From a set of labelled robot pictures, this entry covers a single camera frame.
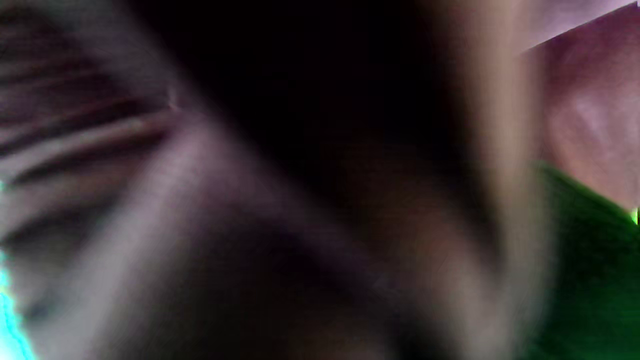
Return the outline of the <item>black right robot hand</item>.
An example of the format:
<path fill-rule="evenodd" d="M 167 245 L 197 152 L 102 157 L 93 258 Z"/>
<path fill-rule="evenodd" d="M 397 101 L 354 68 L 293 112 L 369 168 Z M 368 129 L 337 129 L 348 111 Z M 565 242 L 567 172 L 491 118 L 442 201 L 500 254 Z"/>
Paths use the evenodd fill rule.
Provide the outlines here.
<path fill-rule="evenodd" d="M 628 210 L 550 164 L 538 169 L 556 258 L 544 321 L 522 359 L 637 360 L 638 224 Z"/>

